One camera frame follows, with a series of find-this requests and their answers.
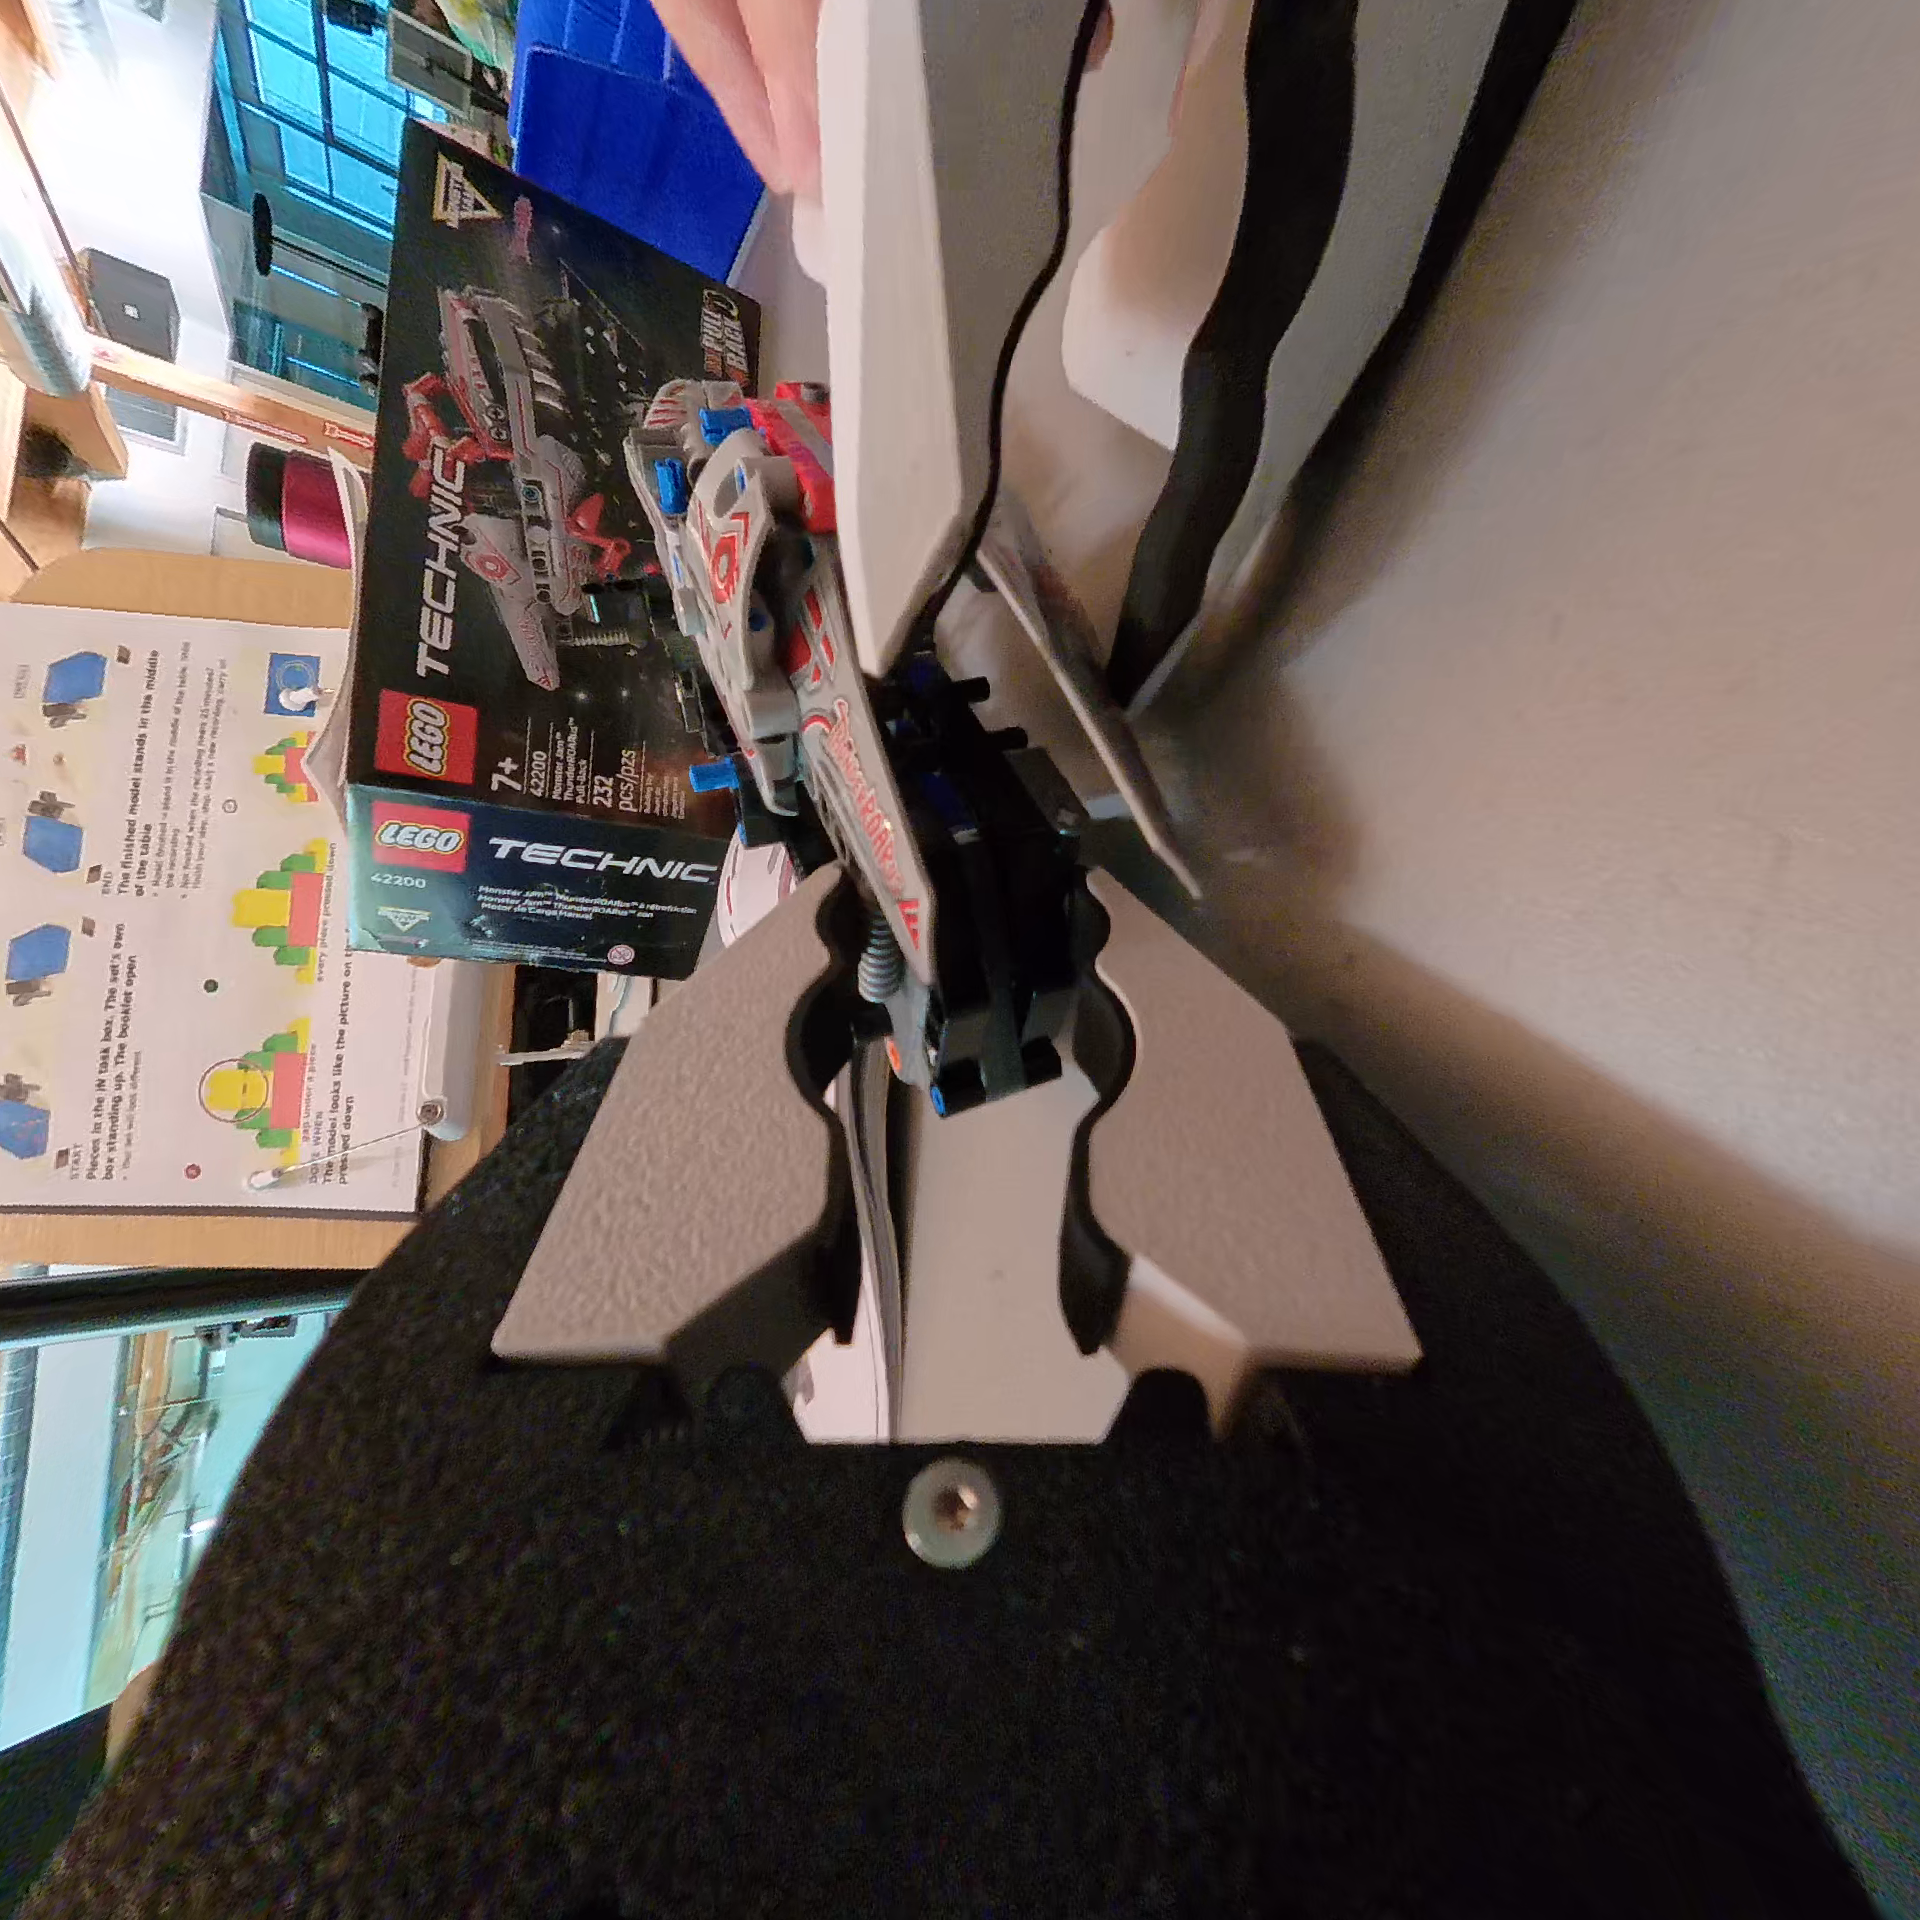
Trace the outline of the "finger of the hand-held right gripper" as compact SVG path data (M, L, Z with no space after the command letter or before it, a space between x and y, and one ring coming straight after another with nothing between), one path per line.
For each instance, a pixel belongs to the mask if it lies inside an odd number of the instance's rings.
M1162 446L1108 659L1141 714L1257 558L1357 396L1438 294L1570 2L1111 5L1166 33L1166 148L1078 257L1070 387Z
M1103 5L828 2L821 241L836 540L862 673L922 639L988 533L1016 345L1065 261Z

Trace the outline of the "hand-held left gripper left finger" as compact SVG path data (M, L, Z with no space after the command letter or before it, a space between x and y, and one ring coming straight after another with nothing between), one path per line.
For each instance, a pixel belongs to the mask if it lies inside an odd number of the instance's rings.
M696 1398L849 1341L858 1242L847 1131L858 897L829 861L628 1041L490 1354L655 1363Z

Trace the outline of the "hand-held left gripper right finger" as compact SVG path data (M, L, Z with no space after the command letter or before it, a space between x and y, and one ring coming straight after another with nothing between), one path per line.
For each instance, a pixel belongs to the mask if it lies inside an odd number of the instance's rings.
M1085 878L1060 1310L1081 1354L1181 1375L1216 1435L1264 1375L1405 1375L1424 1347L1282 1020Z

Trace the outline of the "toy brick monster truck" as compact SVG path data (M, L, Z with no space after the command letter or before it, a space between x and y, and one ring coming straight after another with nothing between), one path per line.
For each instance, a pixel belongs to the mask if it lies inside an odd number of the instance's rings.
M951 1117L1056 1081L1070 1047L1102 1117L1136 1041L1095 971L1112 923L1085 810L1020 726L981 719L991 686L929 639L862 666L825 389L672 378L624 457L720 748L696 783L734 787L748 843L833 869L829 971L785 1029L800 1090L821 1100L878 1045Z

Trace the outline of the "person's right hand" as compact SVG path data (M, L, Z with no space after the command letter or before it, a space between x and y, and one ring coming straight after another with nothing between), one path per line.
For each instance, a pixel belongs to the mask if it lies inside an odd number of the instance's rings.
M662 33L708 89L767 190L822 190L821 2L655 2Z

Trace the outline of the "blue storage bin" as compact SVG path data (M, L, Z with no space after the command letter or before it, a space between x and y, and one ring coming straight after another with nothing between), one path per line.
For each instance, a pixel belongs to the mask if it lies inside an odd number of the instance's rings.
M729 282L762 185L649 2L518 2L517 172Z

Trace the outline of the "black toy set box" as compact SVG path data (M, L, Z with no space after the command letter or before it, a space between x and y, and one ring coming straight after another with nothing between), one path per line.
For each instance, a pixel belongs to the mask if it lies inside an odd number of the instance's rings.
M441 127L400 141L342 692L360 951L684 978L736 838L624 462L669 378L757 391L753 299Z

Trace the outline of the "black metal bar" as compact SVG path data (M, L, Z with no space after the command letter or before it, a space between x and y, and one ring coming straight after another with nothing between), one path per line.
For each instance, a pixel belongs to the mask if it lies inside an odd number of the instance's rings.
M2 1282L2 1354L342 1310L357 1267L85 1268Z

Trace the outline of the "printed instruction sheet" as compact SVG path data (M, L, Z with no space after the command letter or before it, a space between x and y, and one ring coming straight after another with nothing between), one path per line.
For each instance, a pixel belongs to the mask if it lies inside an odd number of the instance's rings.
M338 629L6 603L2 1205L405 1215L428 974L345 940Z

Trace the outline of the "large glass window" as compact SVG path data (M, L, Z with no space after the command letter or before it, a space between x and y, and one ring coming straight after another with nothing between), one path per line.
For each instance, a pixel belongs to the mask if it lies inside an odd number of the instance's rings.
M230 358L375 391L408 125L508 150L514 5L222 2L200 204Z

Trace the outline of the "maroon bottle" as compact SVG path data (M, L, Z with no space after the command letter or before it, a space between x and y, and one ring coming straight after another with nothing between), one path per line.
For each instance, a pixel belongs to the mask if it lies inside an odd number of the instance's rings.
M327 570L352 570L352 527L329 460L258 438L247 451L245 521L253 547Z

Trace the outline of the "black speaker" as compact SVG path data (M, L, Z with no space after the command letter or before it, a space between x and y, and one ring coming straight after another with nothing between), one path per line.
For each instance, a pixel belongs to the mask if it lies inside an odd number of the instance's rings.
M80 252L87 299L101 334L150 358L174 363L180 340L180 308L174 284L110 252Z

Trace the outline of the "brown cardboard board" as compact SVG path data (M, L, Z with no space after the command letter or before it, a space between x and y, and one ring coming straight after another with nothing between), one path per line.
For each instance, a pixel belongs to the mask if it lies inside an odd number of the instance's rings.
M345 572L302 562L215 559L136 548L89 548L37 572L17 605L215 618L282 629L346 629L354 587ZM431 1210L496 1148L510 1121L510 1073L496 1057L512 1037L517 971L486 967L476 1026L476 1114L464 1138L422 1155L422 1210ZM342 1268L362 1273L406 1238L412 1215L253 1211L6 1211L2 1260L16 1265L121 1265L178 1268Z

